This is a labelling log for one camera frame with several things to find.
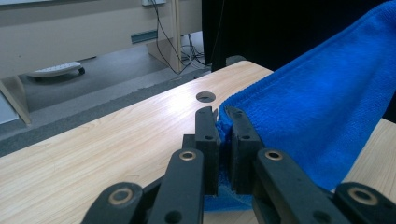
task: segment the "wall outlet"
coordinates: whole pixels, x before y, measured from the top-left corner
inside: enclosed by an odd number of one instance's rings
[[[142,5],[145,7],[153,5],[153,3],[156,5],[164,4],[166,3],[166,0],[142,0]]]

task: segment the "cable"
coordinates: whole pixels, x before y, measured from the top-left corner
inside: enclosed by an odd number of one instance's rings
[[[173,46],[170,38],[168,37],[168,35],[166,34],[165,30],[163,29],[163,25],[161,24],[161,21],[160,21],[160,14],[158,12],[157,3],[155,2],[155,0],[150,0],[150,1],[151,1],[152,5],[154,6],[154,10],[155,10],[155,13],[157,15],[157,38],[156,38],[156,41],[155,41],[156,45],[157,45],[157,50],[158,50],[158,52],[160,52],[161,57],[163,57],[163,59],[166,61],[166,63],[168,64],[169,68],[172,69],[172,71],[175,74],[180,75],[190,64],[189,63],[188,64],[184,64],[183,61],[180,59],[180,56],[178,55],[177,50],[175,49],[175,47]],[[161,53],[160,47],[158,45],[158,36],[159,36],[158,35],[158,31],[159,31],[160,27],[161,27],[161,30],[163,31],[163,34],[165,35],[166,39],[168,40],[169,44],[172,46],[172,49],[174,50],[178,60],[185,66],[180,72],[175,71],[172,68],[171,64],[165,59],[165,57]]]
[[[182,47],[183,48],[186,48],[186,47],[190,48],[191,55],[188,55],[187,53],[182,52],[182,53],[186,54],[186,57],[184,58],[184,60],[186,60],[186,59],[189,60],[191,66],[196,68],[196,69],[207,69],[207,68],[210,68],[210,66],[205,65],[204,63],[202,63],[199,60],[200,58],[203,58],[205,55],[202,52],[199,52],[196,49],[196,47],[193,45],[190,34],[188,34],[188,37],[189,37],[189,45],[185,45],[185,46],[182,46]]]

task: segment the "blue towel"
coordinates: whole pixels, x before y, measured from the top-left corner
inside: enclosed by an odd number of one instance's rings
[[[396,1],[372,9],[318,47],[227,99],[217,123],[223,141],[232,122],[225,106],[244,110],[268,147],[288,152],[319,186],[347,175],[396,89]],[[230,189],[206,211],[251,208],[251,196]]]

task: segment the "wooden table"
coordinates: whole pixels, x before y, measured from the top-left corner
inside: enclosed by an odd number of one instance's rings
[[[163,175],[195,111],[218,108],[271,71],[241,62],[0,158],[0,223],[79,223],[105,188]],[[212,103],[197,93],[216,94]],[[396,201],[396,125],[381,120],[346,178]],[[254,213],[205,214],[205,223],[257,223]]]

